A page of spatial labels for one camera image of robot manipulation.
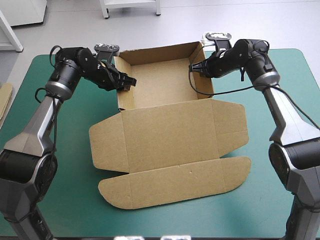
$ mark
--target white floor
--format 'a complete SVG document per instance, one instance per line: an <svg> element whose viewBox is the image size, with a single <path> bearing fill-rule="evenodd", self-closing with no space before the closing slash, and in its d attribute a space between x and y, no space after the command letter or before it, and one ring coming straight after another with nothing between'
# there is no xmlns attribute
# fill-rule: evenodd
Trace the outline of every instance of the white floor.
<svg viewBox="0 0 320 240"><path fill-rule="evenodd" d="M198 41L206 31L229 32L233 44L253 38L268 40L272 49L300 49L320 85L320 0L162 0L161 12L111 9L104 19L99 0L48 0L43 25L14 30L24 47L7 79L14 96L32 59L54 45L93 50L106 43L130 50Z"/></svg>

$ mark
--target open cardboard box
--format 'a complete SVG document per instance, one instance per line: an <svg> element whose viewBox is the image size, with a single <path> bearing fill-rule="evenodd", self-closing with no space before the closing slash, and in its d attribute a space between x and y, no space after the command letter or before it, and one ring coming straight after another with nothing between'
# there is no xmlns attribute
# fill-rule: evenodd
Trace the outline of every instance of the open cardboard box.
<svg viewBox="0 0 320 240"><path fill-rule="evenodd" d="M247 157L220 158L245 145L242 105L196 93L192 60L205 59L200 42L120 53L115 66L137 79L119 91L120 113L90 128L94 166L129 173L104 179L99 191L112 205L139 209L231 191L247 178ZM213 92L210 78L191 81Z"/></svg>

